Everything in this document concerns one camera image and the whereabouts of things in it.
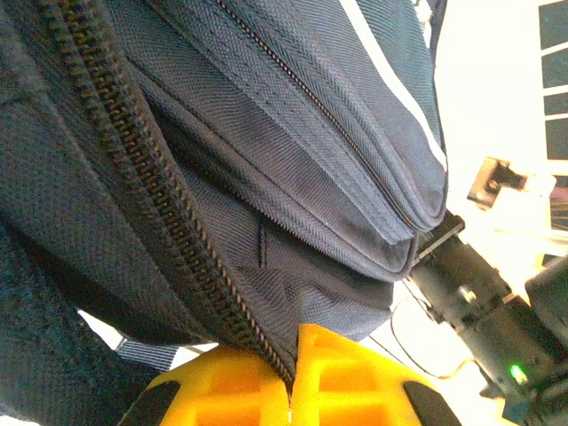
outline zipper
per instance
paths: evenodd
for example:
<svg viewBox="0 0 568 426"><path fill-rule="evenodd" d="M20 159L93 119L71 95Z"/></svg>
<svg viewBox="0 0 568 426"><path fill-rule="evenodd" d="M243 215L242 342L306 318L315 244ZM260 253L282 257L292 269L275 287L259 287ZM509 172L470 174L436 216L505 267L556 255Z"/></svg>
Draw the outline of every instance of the zipper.
<svg viewBox="0 0 568 426"><path fill-rule="evenodd" d="M188 295L182 300L213 334L260 355L290 391L293 375L242 299L172 172L177 165L164 155L162 136L152 131L98 7L93 0L42 0L41 12L100 135L99 149L130 189L127 201L135 203L136 214L162 243L166 260L155 259L162 273L179 295ZM166 273L172 265L175 271Z"/></svg>
<svg viewBox="0 0 568 426"><path fill-rule="evenodd" d="M288 65L260 38L260 36L250 28L247 23L239 18L235 12L233 12L230 7L223 0L216 0L217 4L235 21L235 23L241 27L241 29L255 41L258 46L266 52L266 54L274 61L276 64L292 79L292 81L307 95L308 98L319 108L319 110L327 117L329 121L334 125L334 127L339 131L342 137L345 139L351 150L357 155L360 163L365 167L368 174L371 176L375 182L377 188L383 195L384 199L387 201L389 206L396 212L397 216L403 221L408 227L416 231L428 231L428 229L419 226L415 223L405 211L400 207L395 198L392 196L391 192L388 190L384 182L379 177L378 173L373 169L371 164L365 155L361 152L360 148L355 144L352 137L349 135L347 130L339 123L339 121L334 117L334 115L327 109L327 107L318 99L318 97L310 90L310 88L298 77Z"/></svg>

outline cable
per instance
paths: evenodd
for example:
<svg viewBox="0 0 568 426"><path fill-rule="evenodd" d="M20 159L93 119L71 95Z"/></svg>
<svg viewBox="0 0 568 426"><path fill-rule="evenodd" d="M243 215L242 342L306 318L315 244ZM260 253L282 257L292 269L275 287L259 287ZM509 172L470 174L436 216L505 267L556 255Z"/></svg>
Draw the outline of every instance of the cable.
<svg viewBox="0 0 568 426"><path fill-rule="evenodd" d="M470 362L473 362L475 364L477 364L477 362L474 359L465 359L464 361L461 362L461 364L449 375L434 375L433 373L431 373L430 371L428 371L426 368L424 368L422 365L420 365L418 362L416 362L416 360L412 357L412 355L410 355L410 353L408 353L408 351L406 350L406 348L403 346L403 344L400 342L400 340L397 337L396 332L394 331L394 323L393 323L393 319L394 319L394 314L397 311L397 309L399 308L400 305L402 305L403 302L406 302L409 299L405 299L401 302L399 302L394 309L392 310L392 314L390 315L390 332L392 333L392 337L394 337L394 340L397 342L398 346L400 346L400 349L406 354L406 356L408 357L408 359L410 359L423 373L425 373L426 375L429 375L430 377L434 377L436 379L439 380L448 380L451 379L452 377L454 377L455 375L457 375L460 370L466 366L467 364L469 364Z"/></svg>
<svg viewBox="0 0 568 426"><path fill-rule="evenodd" d="M373 342L375 342L377 344L377 346L379 346L383 351L387 352L389 355L391 355L396 361L398 361L399 364L408 367L404 362L402 362L400 360L399 357L397 357L394 353L392 353L391 351L389 351L385 346L383 346L381 343L379 343L374 337L372 337L371 335L369 335L369 339L371 339Z"/></svg>
<svg viewBox="0 0 568 426"><path fill-rule="evenodd" d="M434 321L434 319L430 316L430 314L431 314L431 312L430 312L430 309L431 309L430 305L429 305L425 300L422 300L422 299L416 297L416 295L414 294L414 291L412 291L412 290L410 289L410 286L409 286L410 282L411 282L411 281L410 281L408 278L403 278L403 279L402 279L402 284L406 287L406 291L408 292L408 294L409 294L410 296L412 296L413 299L422 307L422 310L424 311L424 313L426 314L426 316L427 316L431 321L436 322L436 321Z"/></svg>

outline white stripe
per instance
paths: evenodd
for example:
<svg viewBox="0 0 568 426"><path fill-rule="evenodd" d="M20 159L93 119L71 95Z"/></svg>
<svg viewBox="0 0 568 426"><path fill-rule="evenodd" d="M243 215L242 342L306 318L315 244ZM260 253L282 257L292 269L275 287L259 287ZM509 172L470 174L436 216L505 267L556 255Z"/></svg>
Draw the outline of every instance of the white stripe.
<svg viewBox="0 0 568 426"><path fill-rule="evenodd" d="M547 115L544 119L548 122L551 120L562 120L563 118L568 118L568 113L566 114L554 114L554 115Z"/></svg>
<svg viewBox="0 0 568 426"><path fill-rule="evenodd" d="M555 176L568 176L568 160L548 160L548 173Z"/></svg>
<svg viewBox="0 0 568 426"><path fill-rule="evenodd" d="M556 53L557 51L563 51L564 49L568 49L568 42L556 44L554 46L547 47L546 49L542 49L540 51L540 55L547 56L550 53Z"/></svg>
<svg viewBox="0 0 568 426"><path fill-rule="evenodd" d="M400 81L398 76L395 74L394 70L391 68L391 64L385 58L381 46L375 40L375 36L368 26L367 21L363 12L360 10L359 5L356 0L339 0L349 21L353 25L353 29L357 33L359 40L365 47L369 58L373 61L376 70L379 75L384 80L386 85L389 87L390 91L400 100L402 105L408 110L410 114L414 116L416 121L420 124L428 140L428 145L430 146L431 152L434 154L436 159L440 162L444 170L447 169L446 156L442 151L442 148L438 145L436 138L430 126L428 125L428 120L424 112L416 102L416 99L412 97L405 85Z"/></svg>
<svg viewBox="0 0 568 426"><path fill-rule="evenodd" d="M560 93L568 92L568 84L564 86L547 87L543 92L543 96L559 95Z"/></svg>

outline navy fabric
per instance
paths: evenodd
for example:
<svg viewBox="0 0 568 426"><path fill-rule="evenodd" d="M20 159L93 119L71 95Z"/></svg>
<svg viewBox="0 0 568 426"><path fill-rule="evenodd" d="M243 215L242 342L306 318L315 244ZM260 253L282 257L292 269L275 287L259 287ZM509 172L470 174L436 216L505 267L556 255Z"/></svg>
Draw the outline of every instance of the navy fabric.
<svg viewBox="0 0 568 426"><path fill-rule="evenodd" d="M429 0L428 4L432 10L430 17L430 27L432 35L430 37L430 56L433 61L436 61L436 54L438 53L438 42L442 33L442 23L446 16L447 0Z"/></svg>
<svg viewBox="0 0 568 426"><path fill-rule="evenodd" d="M384 322L392 282L413 261L414 228L443 216L446 174L339 1L228 0L265 48L219 2L95 3L137 114L154 136L149 155L168 164L158 174L175 186L176 220L199 219L207 238L195 246L215 250L289 373L299 324L359 340ZM412 6L359 6L441 144L432 70ZM228 310L215 311L221 303L195 302L192 286L201 282L179 273L186 264L172 262L171 235L162 238L168 230L158 229L165 218L145 216L155 211L145 209L149 197L132 190L104 152L100 123L82 106L38 11L32 0L0 3L0 217L21 234L0 227L0 331L7 336L0 370L15 372L2 383L0 406L45 424L81 424L81 415L106 424L148 372L101 349L73 304L140 341L256 348L247 346L254 337L243 343L228 331ZM221 268L208 268L205 280L214 280ZM232 290L219 290L219 300ZM25 356L8 353L11 342ZM97 381L107 394L93 390ZM71 386L76 395L55 406Z"/></svg>
<svg viewBox="0 0 568 426"><path fill-rule="evenodd" d="M157 375L122 360L0 222L0 408L42 426L114 426Z"/></svg>

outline reflective strip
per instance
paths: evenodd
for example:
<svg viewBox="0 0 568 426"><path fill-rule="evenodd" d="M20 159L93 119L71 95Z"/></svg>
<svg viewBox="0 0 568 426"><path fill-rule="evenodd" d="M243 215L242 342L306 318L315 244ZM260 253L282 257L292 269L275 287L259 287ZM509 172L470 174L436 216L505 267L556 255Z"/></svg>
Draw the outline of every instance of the reflective strip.
<svg viewBox="0 0 568 426"><path fill-rule="evenodd" d="M430 126L428 125L428 120L426 120L426 115L412 97L410 92L406 89L405 85L400 81L396 73L389 64L389 61L385 58L383 50L379 43L375 40L375 36L368 26L367 21L363 12L360 10L359 5L356 0L339 0L341 6L345 10L345 14L349 18L349 21L353 25L353 29L357 33L359 40L369 58L373 61L376 70L378 71L381 78L384 80L385 84L389 87L390 91L400 100L402 105L408 110L408 112L416 119L416 121L422 127L426 139L428 140L428 145L434 157L439 161L444 170L447 170L446 155L442 151L442 148L438 145L436 138Z"/></svg>

